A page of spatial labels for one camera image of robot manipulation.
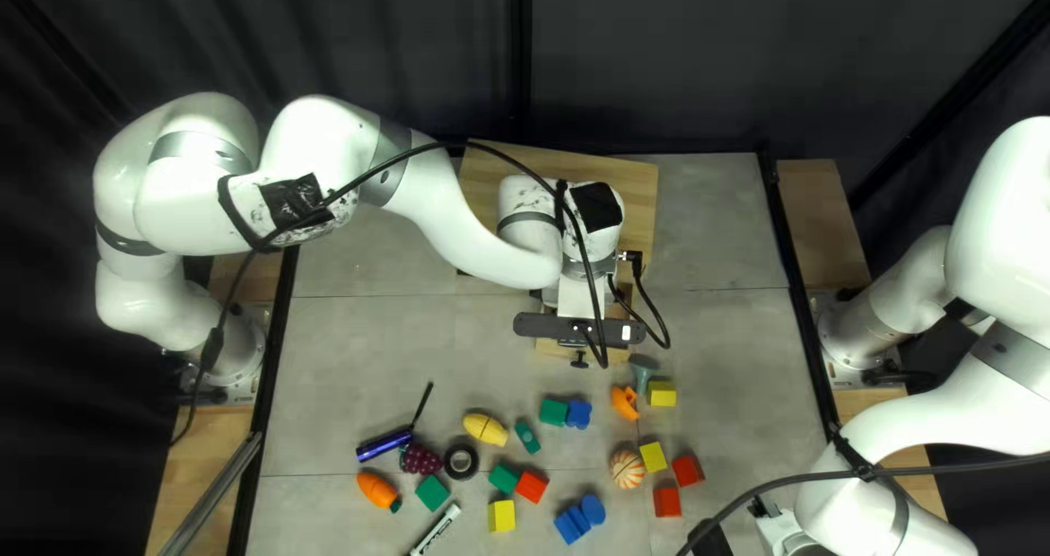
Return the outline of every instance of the green cube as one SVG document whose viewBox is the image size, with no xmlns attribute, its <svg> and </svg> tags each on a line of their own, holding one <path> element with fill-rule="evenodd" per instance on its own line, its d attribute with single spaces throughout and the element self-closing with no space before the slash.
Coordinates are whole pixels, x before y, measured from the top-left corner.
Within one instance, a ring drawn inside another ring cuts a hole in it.
<svg viewBox="0 0 1050 556">
<path fill-rule="evenodd" d="M 423 505 L 434 513 L 441 508 L 441 505 L 448 498 L 448 489 L 441 484 L 437 476 L 430 474 L 423 480 L 422 485 L 416 489 L 416 496 L 423 501 Z"/>
<path fill-rule="evenodd" d="M 488 482 L 492 483 L 492 486 L 500 489 L 506 494 L 512 494 L 514 489 L 518 487 L 518 479 L 522 475 L 513 470 L 507 468 L 506 466 L 500 464 L 492 469 L 492 473 L 488 475 Z"/>
<path fill-rule="evenodd" d="M 521 439 L 522 444 L 525 445 L 525 449 L 528 450 L 530 454 L 540 451 L 540 441 L 536 439 L 532 430 L 528 428 L 528 424 L 524 421 L 519 421 L 514 425 L 514 432 Z"/>
<path fill-rule="evenodd" d="M 565 427 L 565 418 L 569 414 L 569 405 L 558 401 L 546 400 L 540 405 L 540 422 L 554 427 Z"/>
</svg>

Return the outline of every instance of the yellow cube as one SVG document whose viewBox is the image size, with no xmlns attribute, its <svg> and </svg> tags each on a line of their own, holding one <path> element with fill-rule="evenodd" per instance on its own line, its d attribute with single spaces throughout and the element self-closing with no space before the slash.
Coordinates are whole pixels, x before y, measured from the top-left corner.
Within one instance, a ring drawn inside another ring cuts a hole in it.
<svg viewBox="0 0 1050 556">
<path fill-rule="evenodd" d="M 649 406 L 673 407 L 677 402 L 674 384 L 663 380 L 649 383 Z"/>
<path fill-rule="evenodd" d="M 646 444 L 638 448 L 638 452 L 642 453 L 642 462 L 646 463 L 646 470 L 650 472 L 667 470 L 667 459 L 664 457 L 664 450 L 660 449 L 659 442 Z"/>
<path fill-rule="evenodd" d="M 497 500 L 488 506 L 488 531 L 514 531 L 514 501 Z"/>
</svg>

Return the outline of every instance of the white marker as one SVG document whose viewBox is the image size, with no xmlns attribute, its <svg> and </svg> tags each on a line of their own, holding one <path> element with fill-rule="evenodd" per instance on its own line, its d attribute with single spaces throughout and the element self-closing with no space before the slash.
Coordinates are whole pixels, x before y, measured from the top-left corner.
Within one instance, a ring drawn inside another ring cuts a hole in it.
<svg viewBox="0 0 1050 556">
<path fill-rule="evenodd" d="M 430 544 L 434 543 L 434 540 L 441 537 L 441 534 L 444 533 L 445 529 L 447 529 L 448 526 L 452 525 L 452 522 L 456 519 L 456 517 L 459 517 L 459 514 L 460 514 L 459 505 L 456 505 L 455 502 L 449 505 L 448 509 L 445 509 L 445 514 L 441 516 L 441 519 L 437 523 L 435 523 L 433 528 L 430 528 L 430 532 L 426 534 L 426 537 L 424 537 L 422 541 L 417 543 L 416 548 L 412 549 L 412 552 L 408 553 L 408 556 L 423 556 L 423 553 L 430 548 Z"/>
</svg>

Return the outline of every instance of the roll of tape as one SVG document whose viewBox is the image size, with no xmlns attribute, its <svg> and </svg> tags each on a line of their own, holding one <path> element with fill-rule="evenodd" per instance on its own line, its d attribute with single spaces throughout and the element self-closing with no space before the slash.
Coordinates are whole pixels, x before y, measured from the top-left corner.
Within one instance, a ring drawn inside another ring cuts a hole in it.
<svg viewBox="0 0 1050 556">
<path fill-rule="evenodd" d="M 445 474 L 453 480 L 466 480 L 478 473 L 478 452 L 466 444 L 458 444 L 445 452 Z"/>
</svg>

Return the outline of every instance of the red block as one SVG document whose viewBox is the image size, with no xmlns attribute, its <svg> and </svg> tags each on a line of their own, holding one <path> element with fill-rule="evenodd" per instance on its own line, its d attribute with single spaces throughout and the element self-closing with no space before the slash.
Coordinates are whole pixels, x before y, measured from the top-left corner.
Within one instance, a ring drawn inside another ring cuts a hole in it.
<svg viewBox="0 0 1050 556">
<path fill-rule="evenodd" d="M 653 506 L 657 517 L 681 517 L 681 501 L 678 500 L 678 489 L 674 487 L 655 489 Z"/>
<path fill-rule="evenodd" d="M 536 505 L 540 505 L 540 499 L 543 498 L 543 492 L 546 490 L 547 480 L 528 470 L 522 473 L 522 477 L 518 479 L 518 486 L 514 488 L 514 492 Z"/>
<path fill-rule="evenodd" d="M 702 483 L 704 469 L 700 468 L 700 461 L 695 455 L 684 455 L 671 463 L 674 469 L 674 477 L 678 479 L 679 487 L 688 487 L 696 483 Z"/>
</svg>

